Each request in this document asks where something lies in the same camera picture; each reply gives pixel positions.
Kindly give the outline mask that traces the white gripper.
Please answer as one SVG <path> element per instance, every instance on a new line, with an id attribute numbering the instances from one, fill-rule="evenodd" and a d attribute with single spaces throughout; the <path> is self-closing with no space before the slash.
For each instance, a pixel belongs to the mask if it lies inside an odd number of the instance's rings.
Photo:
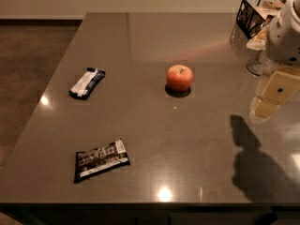
<path id="1" fill-rule="evenodd" d="M 300 65 L 300 0 L 288 0 L 267 30 L 266 53 L 277 63 Z M 259 79 L 256 96 L 249 106 L 253 124 L 267 122 L 300 88 L 300 69 L 280 67 Z"/>

